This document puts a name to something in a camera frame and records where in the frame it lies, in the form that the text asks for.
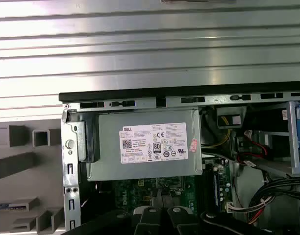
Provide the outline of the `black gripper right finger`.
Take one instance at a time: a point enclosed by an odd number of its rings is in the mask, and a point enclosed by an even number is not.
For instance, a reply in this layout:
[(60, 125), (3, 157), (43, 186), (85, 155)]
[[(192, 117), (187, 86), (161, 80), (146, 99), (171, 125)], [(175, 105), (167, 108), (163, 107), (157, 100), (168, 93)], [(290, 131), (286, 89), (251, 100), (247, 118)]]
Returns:
[(277, 199), (259, 219), (258, 225), (250, 225), (227, 213), (219, 213), (214, 202), (216, 187), (212, 184), (196, 184), (197, 212), (189, 214), (181, 207), (168, 208), (162, 212), (162, 234), (166, 235), (300, 235), (298, 212), (282, 206)]

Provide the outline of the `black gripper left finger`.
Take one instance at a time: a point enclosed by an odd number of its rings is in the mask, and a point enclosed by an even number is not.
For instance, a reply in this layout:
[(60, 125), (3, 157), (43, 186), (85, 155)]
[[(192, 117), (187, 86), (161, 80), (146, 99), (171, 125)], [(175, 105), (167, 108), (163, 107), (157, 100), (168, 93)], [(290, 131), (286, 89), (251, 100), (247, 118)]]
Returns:
[(162, 208), (137, 207), (132, 214), (113, 210), (66, 232), (68, 235), (161, 235)]

